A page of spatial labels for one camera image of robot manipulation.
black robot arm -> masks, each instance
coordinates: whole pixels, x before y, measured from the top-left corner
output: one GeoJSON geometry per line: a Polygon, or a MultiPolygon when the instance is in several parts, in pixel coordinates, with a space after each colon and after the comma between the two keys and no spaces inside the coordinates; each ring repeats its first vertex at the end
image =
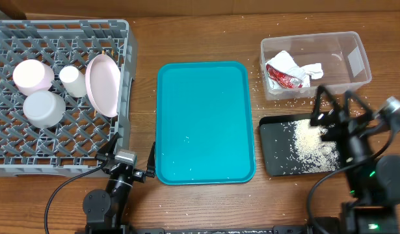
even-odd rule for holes
{"type": "Polygon", "coordinates": [[[83,201],[87,215],[86,234],[134,233],[130,224],[122,220],[123,212],[133,187],[133,182],[144,183],[146,177],[155,177],[155,142],[151,148],[147,171],[136,169],[135,152],[118,150],[113,153],[117,135],[102,147],[96,158],[106,164],[102,169],[110,175],[105,190],[89,192],[83,201]]]}
{"type": "Polygon", "coordinates": [[[379,155],[391,144],[395,134],[400,132],[400,101],[391,97],[379,111],[373,113],[355,93],[346,91],[344,98],[344,106],[341,107],[327,88],[319,86],[317,89],[310,124],[326,127],[327,132],[321,136],[321,140],[337,142],[341,169],[320,180],[311,190],[307,201],[310,225],[315,227],[315,233],[329,233],[313,217],[311,197],[315,188],[325,179],[345,172],[350,193],[356,201],[342,205],[340,233],[399,233],[394,206],[400,203],[400,156],[379,155]],[[332,105],[327,115],[320,113],[322,94],[326,94],[332,105]],[[365,113],[352,117],[350,99],[354,99],[365,113]],[[369,127],[372,120],[378,120],[379,123],[369,127]],[[381,150],[373,153],[368,138],[385,131],[390,132],[389,140],[381,150]]]}

small white cup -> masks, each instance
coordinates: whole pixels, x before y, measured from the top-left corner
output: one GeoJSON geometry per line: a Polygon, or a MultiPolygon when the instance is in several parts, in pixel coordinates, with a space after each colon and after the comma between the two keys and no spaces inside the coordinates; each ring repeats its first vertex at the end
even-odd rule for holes
{"type": "Polygon", "coordinates": [[[35,59],[22,61],[13,71],[13,81],[19,91],[26,96],[38,90],[49,90],[54,78],[52,68],[35,59]]]}
{"type": "Polygon", "coordinates": [[[71,96],[81,98],[87,94],[85,77],[75,66],[64,67],[59,73],[59,79],[71,96]]]}
{"type": "Polygon", "coordinates": [[[47,90],[31,94],[23,103],[23,113],[35,127],[52,127],[62,119],[65,112],[65,101],[59,95],[47,90]]]}

green light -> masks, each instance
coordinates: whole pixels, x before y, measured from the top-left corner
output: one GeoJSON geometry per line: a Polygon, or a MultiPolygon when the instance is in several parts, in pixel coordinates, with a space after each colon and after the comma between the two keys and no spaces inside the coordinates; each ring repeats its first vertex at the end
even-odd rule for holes
{"type": "Polygon", "coordinates": [[[378,229],[379,225],[377,224],[369,224],[369,229],[378,229]]]}

dish rack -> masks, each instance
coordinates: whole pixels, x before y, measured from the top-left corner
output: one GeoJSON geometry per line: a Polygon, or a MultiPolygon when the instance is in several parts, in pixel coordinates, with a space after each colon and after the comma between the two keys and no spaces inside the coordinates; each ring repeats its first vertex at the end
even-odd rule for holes
{"type": "Polygon", "coordinates": [[[116,147],[128,149],[129,95],[136,60],[137,41],[125,20],[0,21],[0,176],[72,177],[87,172],[100,165],[94,156],[116,132],[121,137],[116,147]],[[85,74],[88,63],[103,51],[120,70],[114,118],[95,112],[87,96],[68,95],[59,79],[60,70],[68,65],[85,74]],[[55,80],[49,91],[66,102],[64,117],[54,127],[36,128],[23,114],[26,96],[16,88],[12,74],[26,59],[53,68],[55,80]]]}

wooden surface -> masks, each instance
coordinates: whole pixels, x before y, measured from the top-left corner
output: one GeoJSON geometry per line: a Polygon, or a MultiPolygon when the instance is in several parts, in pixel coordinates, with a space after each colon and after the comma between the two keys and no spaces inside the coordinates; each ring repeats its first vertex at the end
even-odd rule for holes
{"type": "MultiPolygon", "coordinates": [[[[295,34],[356,31],[369,58],[373,81],[358,93],[371,107],[388,96],[400,99],[400,12],[274,14],[195,18],[128,19],[139,42],[136,81],[131,93],[131,149],[146,166],[155,140],[156,76],[170,62],[236,60],[249,73],[257,170],[240,185],[170,187],[157,179],[135,184],[126,219],[137,228],[252,228],[303,224],[305,199],[323,174],[271,178],[265,172],[258,134],[265,115],[310,112],[306,102],[266,101],[258,77],[263,38],[295,34]]],[[[375,149],[386,140],[372,140],[375,149]]],[[[386,153],[400,153],[400,134],[386,153]]],[[[43,233],[47,199],[65,178],[29,176],[0,178],[0,233],[43,233]]],[[[86,220],[82,201],[87,192],[104,189],[106,179],[80,179],[56,196],[49,212],[51,233],[74,233],[86,220]]],[[[317,216],[337,216],[340,203],[350,200],[343,175],[329,179],[315,193],[317,216]]]]}
{"type": "Polygon", "coordinates": [[[24,19],[59,17],[122,18],[147,16],[221,16],[283,12],[372,12],[400,10],[400,0],[0,0],[0,9],[24,19]]]}

